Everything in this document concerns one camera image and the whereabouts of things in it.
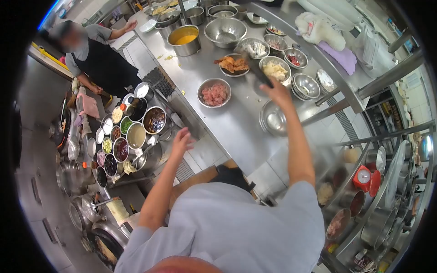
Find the fried chicken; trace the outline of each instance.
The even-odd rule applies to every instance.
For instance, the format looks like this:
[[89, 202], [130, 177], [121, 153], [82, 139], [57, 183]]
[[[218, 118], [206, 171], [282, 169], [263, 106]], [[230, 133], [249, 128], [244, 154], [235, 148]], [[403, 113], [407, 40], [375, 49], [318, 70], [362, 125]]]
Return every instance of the fried chicken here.
[[239, 70], [248, 70], [246, 61], [243, 58], [234, 60], [231, 56], [223, 57], [219, 60], [215, 60], [214, 64], [218, 64], [221, 68], [228, 70], [231, 73]]

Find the purple towel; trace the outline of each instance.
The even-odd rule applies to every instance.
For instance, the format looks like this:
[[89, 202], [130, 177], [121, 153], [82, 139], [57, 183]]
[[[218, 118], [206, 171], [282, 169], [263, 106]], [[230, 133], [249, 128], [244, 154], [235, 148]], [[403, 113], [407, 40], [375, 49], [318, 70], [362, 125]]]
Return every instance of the purple towel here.
[[331, 55], [349, 75], [352, 75], [355, 72], [357, 58], [350, 49], [344, 48], [342, 51], [337, 51], [332, 49], [325, 41], [321, 41], [318, 44], [318, 47]]

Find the bowl of raw minced meat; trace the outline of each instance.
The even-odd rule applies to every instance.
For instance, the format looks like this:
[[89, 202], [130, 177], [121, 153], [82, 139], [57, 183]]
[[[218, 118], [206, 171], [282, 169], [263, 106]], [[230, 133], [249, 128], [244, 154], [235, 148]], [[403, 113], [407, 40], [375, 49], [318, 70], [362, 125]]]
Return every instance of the bowl of raw minced meat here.
[[205, 107], [219, 108], [230, 100], [231, 86], [224, 79], [207, 79], [200, 85], [197, 98]]

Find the light blue shirt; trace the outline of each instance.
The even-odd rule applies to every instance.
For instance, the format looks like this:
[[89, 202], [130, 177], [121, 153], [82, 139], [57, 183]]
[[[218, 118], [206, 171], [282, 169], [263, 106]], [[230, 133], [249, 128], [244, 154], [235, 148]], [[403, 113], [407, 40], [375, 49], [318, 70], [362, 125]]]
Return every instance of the light blue shirt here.
[[198, 184], [174, 203], [168, 227], [136, 228], [116, 273], [143, 273], [164, 258], [203, 259], [225, 273], [309, 273], [325, 242], [322, 212], [308, 182], [277, 207], [225, 183]]

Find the kitchen knife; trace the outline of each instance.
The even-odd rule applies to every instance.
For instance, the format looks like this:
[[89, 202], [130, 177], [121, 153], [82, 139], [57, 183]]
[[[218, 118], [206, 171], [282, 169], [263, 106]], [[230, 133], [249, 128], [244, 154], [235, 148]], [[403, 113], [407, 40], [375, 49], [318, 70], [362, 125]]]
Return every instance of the kitchen knife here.
[[258, 60], [251, 60], [249, 54], [242, 48], [236, 48], [235, 50], [239, 53], [247, 62], [247, 65], [252, 69], [253, 73], [257, 78], [264, 84], [267, 84], [270, 88], [273, 88], [273, 84], [266, 74], [260, 69]]

